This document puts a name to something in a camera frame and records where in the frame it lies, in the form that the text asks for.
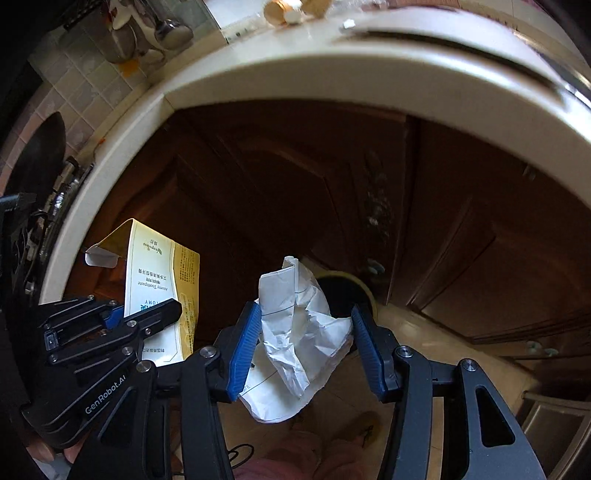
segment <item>tiled wall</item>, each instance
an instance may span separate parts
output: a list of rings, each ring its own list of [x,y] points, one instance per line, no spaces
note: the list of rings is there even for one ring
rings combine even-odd
[[[194,41],[217,29],[200,0],[162,0],[189,25]],[[37,127],[59,111],[66,125],[66,155],[84,147],[95,129],[135,88],[147,82],[150,67],[124,74],[101,53],[108,31],[95,11],[69,32],[58,28],[43,37],[29,58],[43,84],[29,100],[0,149],[0,192]],[[167,53],[167,60],[174,54]]]

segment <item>cardboard box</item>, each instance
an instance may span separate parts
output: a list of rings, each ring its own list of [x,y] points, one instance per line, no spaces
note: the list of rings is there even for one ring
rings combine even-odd
[[[130,219],[86,251],[86,263],[97,267],[115,268],[120,258],[127,259],[126,317],[168,299],[183,306],[177,323],[144,341],[142,359],[158,367],[185,360],[199,314],[199,254]]]

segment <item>person's leg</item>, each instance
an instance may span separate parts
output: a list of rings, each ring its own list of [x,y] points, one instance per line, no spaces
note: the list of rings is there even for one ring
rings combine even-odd
[[[314,433],[310,408],[299,414],[289,434],[264,458],[249,460],[234,470],[236,480],[312,480],[322,451]]]
[[[330,442],[314,480],[365,480],[363,449],[373,443],[380,430],[376,412],[366,412]]]
[[[336,439],[330,442],[314,480],[365,480],[363,447]]]

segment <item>white countertop edge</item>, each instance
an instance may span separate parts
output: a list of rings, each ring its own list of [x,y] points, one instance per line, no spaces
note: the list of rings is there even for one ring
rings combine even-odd
[[[191,106],[299,98],[393,108],[487,140],[591,206],[591,111],[572,95],[449,47],[343,40],[339,25],[332,20],[258,35],[149,90],[97,150],[95,170],[51,256],[40,303],[61,299],[86,232],[129,162],[175,110]]]

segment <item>blue gripper pad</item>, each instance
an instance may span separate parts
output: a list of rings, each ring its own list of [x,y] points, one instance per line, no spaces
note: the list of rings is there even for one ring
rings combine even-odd
[[[355,343],[359,350],[361,363],[365,376],[368,379],[369,388],[378,397],[378,400],[383,400],[386,396],[386,382],[384,380],[384,362],[382,361],[378,348],[374,344],[368,326],[362,318],[359,311],[359,306],[353,307],[351,314],[353,319],[353,334],[355,336]]]
[[[226,393],[231,401],[235,401],[244,390],[256,342],[261,333],[261,307],[259,304],[255,302],[247,303],[234,328],[241,329],[241,334],[228,367],[229,375]]]
[[[121,307],[111,310],[111,315],[105,320],[105,327],[107,329],[112,330],[120,324],[123,319],[123,309],[124,307],[122,305]]]
[[[369,388],[379,401],[390,402],[392,393],[401,388],[392,357],[398,342],[390,330],[375,324],[367,305],[355,305],[351,318],[355,343]]]

